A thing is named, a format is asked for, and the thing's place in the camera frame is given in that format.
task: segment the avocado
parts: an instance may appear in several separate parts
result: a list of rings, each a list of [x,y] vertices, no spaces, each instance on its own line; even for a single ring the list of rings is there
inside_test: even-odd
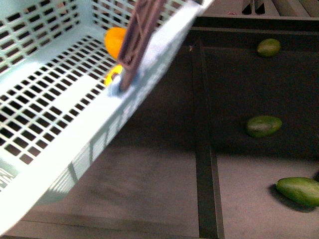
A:
[[[304,177],[282,178],[276,189],[305,207],[319,207],[319,182]]]
[[[273,116],[256,116],[247,121],[246,132],[252,137],[261,138],[275,133],[282,121]]]
[[[280,42],[276,39],[266,39],[259,43],[257,47],[258,55],[261,57],[274,57],[281,50]]]

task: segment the yellow toy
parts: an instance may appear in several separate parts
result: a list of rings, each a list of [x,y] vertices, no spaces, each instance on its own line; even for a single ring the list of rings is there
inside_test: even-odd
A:
[[[112,82],[113,82],[113,79],[119,75],[123,70],[123,67],[122,65],[118,64],[116,65],[115,67],[113,67],[109,72],[108,74],[106,75],[105,77],[105,80],[104,80],[104,85],[105,86],[109,86]]]

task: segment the basket mesh grid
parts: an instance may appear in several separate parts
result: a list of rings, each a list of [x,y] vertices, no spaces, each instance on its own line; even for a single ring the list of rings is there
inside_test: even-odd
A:
[[[32,1],[25,9],[0,20],[0,75],[22,63],[42,47],[48,47],[56,38],[81,23],[79,0]],[[126,27],[136,0],[91,0],[92,19],[104,30],[113,26]],[[158,26],[163,24],[185,0],[167,0]],[[146,73],[147,82],[139,86],[136,97],[128,101],[107,122],[101,132],[91,139],[65,169],[49,190],[67,192],[82,176],[94,159],[134,113],[161,77],[169,61],[178,50],[181,34],[170,46],[160,62]],[[12,160],[30,164],[60,133],[84,111],[105,89],[106,72],[116,64],[104,44],[92,36],[85,36],[43,64],[20,83],[0,95],[0,152]],[[78,89],[82,78],[89,78],[91,87],[81,97],[62,107],[57,102]],[[0,192],[14,176],[0,167]]]
[[[77,0],[39,1],[0,21],[0,74],[80,23]]]
[[[103,29],[126,27],[135,2],[136,0],[92,0],[94,23]],[[160,14],[158,25],[162,25],[184,2],[185,0],[167,0]]]
[[[29,164],[104,90],[114,65],[102,42],[86,36],[0,96],[0,145]],[[68,112],[54,101],[84,74],[96,80]]]

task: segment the green avocado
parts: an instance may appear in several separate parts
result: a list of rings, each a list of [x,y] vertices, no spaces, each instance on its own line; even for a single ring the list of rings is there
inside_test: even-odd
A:
[[[280,42],[272,38],[263,40],[257,47],[258,55],[267,58],[277,55],[280,50]]]
[[[247,121],[246,132],[252,137],[261,138],[276,132],[282,121],[273,116],[256,116]]]
[[[319,207],[319,182],[303,177],[282,178],[276,189],[305,207]]]

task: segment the orange fruit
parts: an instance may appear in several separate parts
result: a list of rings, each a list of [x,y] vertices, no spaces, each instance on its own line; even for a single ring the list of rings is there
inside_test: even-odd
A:
[[[125,28],[112,27],[104,36],[104,44],[109,54],[117,59],[126,33]]]

